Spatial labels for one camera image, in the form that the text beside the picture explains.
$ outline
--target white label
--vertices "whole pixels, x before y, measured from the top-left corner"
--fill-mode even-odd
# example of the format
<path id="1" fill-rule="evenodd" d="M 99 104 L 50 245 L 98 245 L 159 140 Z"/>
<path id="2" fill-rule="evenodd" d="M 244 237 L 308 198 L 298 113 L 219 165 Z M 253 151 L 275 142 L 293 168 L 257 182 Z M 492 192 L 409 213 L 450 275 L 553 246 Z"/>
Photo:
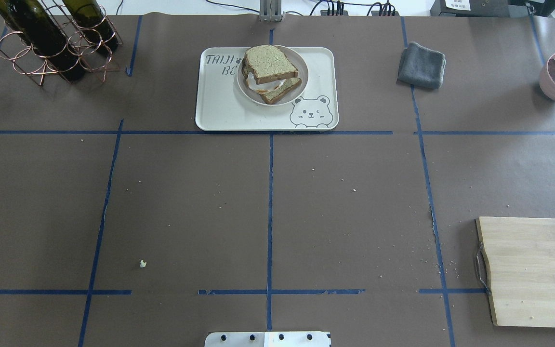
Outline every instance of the white label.
<path id="1" fill-rule="evenodd" d="M 470 0 L 445 0 L 445 5 L 451 9 L 470 11 Z"/>

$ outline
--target pink bowl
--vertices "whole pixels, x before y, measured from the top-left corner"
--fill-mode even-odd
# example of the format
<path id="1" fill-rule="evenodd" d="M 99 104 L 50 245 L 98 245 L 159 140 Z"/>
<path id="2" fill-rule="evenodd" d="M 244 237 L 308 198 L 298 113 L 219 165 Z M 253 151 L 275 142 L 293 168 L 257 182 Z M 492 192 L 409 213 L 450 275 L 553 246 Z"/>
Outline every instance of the pink bowl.
<path id="1" fill-rule="evenodd" d="M 539 73 L 539 85 L 541 86 L 541 90 L 547 95 L 550 99 L 555 101 L 555 82 L 550 75 L 555 73 L 555 53 L 545 62 L 545 65 L 541 69 L 541 73 Z"/>

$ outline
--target wooden cutting board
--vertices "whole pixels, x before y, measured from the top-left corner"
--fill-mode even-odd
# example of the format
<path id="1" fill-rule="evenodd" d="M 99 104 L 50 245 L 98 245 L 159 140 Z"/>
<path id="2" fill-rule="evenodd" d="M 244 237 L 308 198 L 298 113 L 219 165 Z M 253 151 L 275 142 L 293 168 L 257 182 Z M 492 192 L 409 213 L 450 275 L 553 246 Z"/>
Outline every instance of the wooden cutting board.
<path id="1" fill-rule="evenodd" d="M 555 327 L 555 219 L 479 217 L 495 325 Z"/>

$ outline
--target bear cartoon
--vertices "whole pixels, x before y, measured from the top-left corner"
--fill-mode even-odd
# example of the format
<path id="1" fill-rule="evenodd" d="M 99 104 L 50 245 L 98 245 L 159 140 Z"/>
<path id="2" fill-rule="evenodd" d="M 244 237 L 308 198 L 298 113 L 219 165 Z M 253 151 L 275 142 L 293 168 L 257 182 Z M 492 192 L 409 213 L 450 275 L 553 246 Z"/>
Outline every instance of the bear cartoon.
<path id="1" fill-rule="evenodd" d="M 333 121 L 329 102 L 324 95 L 316 99 L 299 96 L 292 102 L 291 122 L 296 128 L 328 128 Z"/>

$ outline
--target white tray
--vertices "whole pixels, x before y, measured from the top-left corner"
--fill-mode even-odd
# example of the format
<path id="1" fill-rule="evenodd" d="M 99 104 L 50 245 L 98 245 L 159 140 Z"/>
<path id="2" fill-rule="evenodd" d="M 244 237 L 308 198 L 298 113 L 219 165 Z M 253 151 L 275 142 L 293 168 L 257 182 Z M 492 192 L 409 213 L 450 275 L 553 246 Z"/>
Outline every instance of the white tray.
<path id="1" fill-rule="evenodd" d="M 205 131 L 322 131 L 339 122 L 333 53 L 322 47 L 292 48 L 304 58 L 309 80 L 304 92 L 292 103 L 258 105 L 238 88 L 236 73 L 247 48 L 208 48 L 200 55 L 196 125 Z M 331 117 L 328 125 L 318 118 L 301 118 L 313 110 Z"/>

